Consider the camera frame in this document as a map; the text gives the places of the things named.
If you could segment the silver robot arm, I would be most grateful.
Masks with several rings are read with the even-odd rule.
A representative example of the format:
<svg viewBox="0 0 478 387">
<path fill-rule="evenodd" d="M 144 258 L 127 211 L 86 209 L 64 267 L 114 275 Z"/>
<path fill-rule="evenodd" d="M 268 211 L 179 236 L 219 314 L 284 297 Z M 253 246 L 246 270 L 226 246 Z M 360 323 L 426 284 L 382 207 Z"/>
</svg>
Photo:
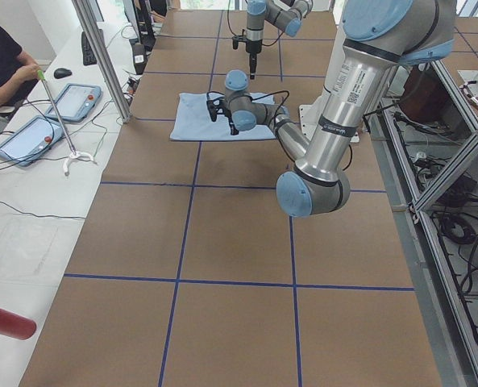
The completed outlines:
<svg viewBox="0 0 478 387">
<path fill-rule="evenodd" d="M 235 38 L 238 47 L 239 41 L 245 43 L 249 55 L 249 76 L 256 76 L 257 56 L 261 53 L 264 39 L 264 24 L 269 23 L 280 32 L 294 37 L 301 28 L 302 20 L 312 11 L 313 1 L 297 0 L 282 1 L 289 8 L 282 9 L 274 1 L 252 0 L 247 2 L 246 28 L 243 34 Z"/>
<path fill-rule="evenodd" d="M 231 70 L 222 105 L 237 131 L 267 126 L 293 160 L 293 170 L 276 183 L 276 197 L 292 217 L 340 209 L 350 185 L 339 163 L 363 115 L 380 98 L 384 75 L 397 65 L 442 59 L 453 48 L 454 1 L 347 1 L 335 44 L 342 47 L 329 64 L 338 73 L 311 138 L 282 107 L 254 102 L 247 75 Z"/>
</svg>

